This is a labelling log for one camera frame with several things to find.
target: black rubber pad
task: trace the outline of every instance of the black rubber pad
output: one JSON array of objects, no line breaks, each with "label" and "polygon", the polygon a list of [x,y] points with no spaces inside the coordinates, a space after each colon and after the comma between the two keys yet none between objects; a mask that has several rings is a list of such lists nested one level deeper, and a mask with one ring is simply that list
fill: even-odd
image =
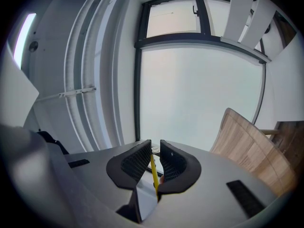
[{"label": "black rubber pad", "polygon": [[78,161],[69,162],[68,165],[71,168],[74,168],[74,167],[85,165],[85,164],[88,164],[88,163],[90,163],[90,161],[88,161],[87,159],[82,159],[82,160],[78,160]]},{"label": "black rubber pad", "polygon": [[248,218],[261,212],[265,206],[256,198],[256,196],[242,183],[235,180],[226,183],[233,196],[236,198]]}]

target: wooden chair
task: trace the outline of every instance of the wooden chair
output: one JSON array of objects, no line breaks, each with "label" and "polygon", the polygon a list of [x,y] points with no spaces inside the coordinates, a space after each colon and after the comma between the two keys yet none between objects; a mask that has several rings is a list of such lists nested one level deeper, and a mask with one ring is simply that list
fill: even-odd
[{"label": "wooden chair", "polygon": [[266,183],[278,196],[296,186],[285,156],[251,122],[227,108],[212,153],[225,156]]}]

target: black mesh cover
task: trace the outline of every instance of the black mesh cover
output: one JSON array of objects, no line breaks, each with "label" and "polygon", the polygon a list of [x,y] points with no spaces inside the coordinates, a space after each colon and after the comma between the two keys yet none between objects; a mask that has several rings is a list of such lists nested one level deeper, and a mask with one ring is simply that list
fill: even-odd
[{"label": "black mesh cover", "polygon": [[165,182],[177,178],[187,167],[185,158],[169,148],[161,149],[160,161],[163,167]]},{"label": "black mesh cover", "polygon": [[151,159],[151,143],[123,159],[121,169],[139,182]]},{"label": "black mesh cover", "polygon": [[164,183],[158,186],[159,198],[163,194],[186,191],[200,177],[199,161],[164,140],[161,140],[160,161],[164,171]]},{"label": "black mesh cover", "polygon": [[146,140],[111,158],[106,172],[117,187],[133,190],[147,169],[151,154],[151,140]]}]

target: dark window frame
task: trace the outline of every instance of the dark window frame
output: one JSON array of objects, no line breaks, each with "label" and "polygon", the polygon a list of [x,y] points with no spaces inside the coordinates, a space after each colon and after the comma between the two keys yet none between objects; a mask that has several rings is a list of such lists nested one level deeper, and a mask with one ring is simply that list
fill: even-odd
[{"label": "dark window frame", "polygon": [[[135,123],[135,140],[140,140],[140,77],[141,77],[141,62],[142,62],[142,49],[145,47],[150,46],[159,46],[165,44],[174,44],[174,43],[191,43],[191,44],[203,44],[203,45],[215,45],[223,48],[232,49],[248,56],[251,56],[255,59],[259,60],[259,63],[263,64],[265,67],[266,62],[259,58],[258,56],[252,54],[249,51],[241,49],[237,46],[222,42],[220,37],[211,35],[210,30],[210,22],[207,13],[207,9],[205,6],[204,0],[195,0],[198,8],[198,15],[199,15],[199,22],[200,22],[200,33],[172,33],[172,34],[165,34],[159,35],[154,37],[147,38],[147,30],[148,30],[148,22],[149,22],[149,15],[150,9],[153,5],[158,5],[164,2],[170,2],[175,0],[151,0],[142,4],[142,12],[139,22],[139,29],[137,34],[137,40],[134,44],[135,51],[135,67],[134,67],[134,123]],[[263,41],[261,42],[261,52],[264,56],[264,47]],[[265,74],[263,73],[263,82],[265,82]],[[261,95],[263,100],[264,89],[261,89]],[[253,122],[256,121],[259,109],[261,107],[262,100],[258,106],[258,112],[255,114],[255,119]]]}]

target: yellow pencil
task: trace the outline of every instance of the yellow pencil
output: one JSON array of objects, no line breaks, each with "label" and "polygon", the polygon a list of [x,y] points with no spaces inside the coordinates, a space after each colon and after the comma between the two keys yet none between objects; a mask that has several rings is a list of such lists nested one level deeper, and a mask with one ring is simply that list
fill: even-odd
[{"label": "yellow pencil", "polygon": [[158,189],[158,176],[157,176],[157,171],[154,163],[154,158],[153,154],[151,154],[151,170],[152,170],[152,176],[153,176],[153,181],[154,181],[154,186],[155,186],[155,191],[156,191],[156,196],[157,196],[157,189]]}]

